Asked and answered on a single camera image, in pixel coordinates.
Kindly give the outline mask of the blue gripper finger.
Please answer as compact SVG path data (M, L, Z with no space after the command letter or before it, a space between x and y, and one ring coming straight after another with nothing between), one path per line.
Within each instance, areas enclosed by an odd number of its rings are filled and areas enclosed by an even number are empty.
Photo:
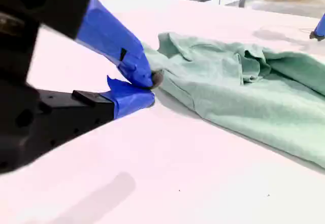
M319 42L324 40L325 36L325 14L320 19L316 28L310 33L310 39L317 39Z

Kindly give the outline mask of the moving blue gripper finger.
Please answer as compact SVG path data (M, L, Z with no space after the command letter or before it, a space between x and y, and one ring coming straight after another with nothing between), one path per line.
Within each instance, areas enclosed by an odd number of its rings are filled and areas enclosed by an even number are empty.
M161 83L140 40L99 0L39 1L42 24L108 58L131 84L153 89Z

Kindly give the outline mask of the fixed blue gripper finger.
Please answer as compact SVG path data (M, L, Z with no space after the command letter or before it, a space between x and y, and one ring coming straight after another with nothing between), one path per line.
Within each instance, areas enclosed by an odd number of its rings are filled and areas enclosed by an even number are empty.
M39 91L38 156L155 103L155 96L148 88L111 78L107 83L110 90L100 93Z

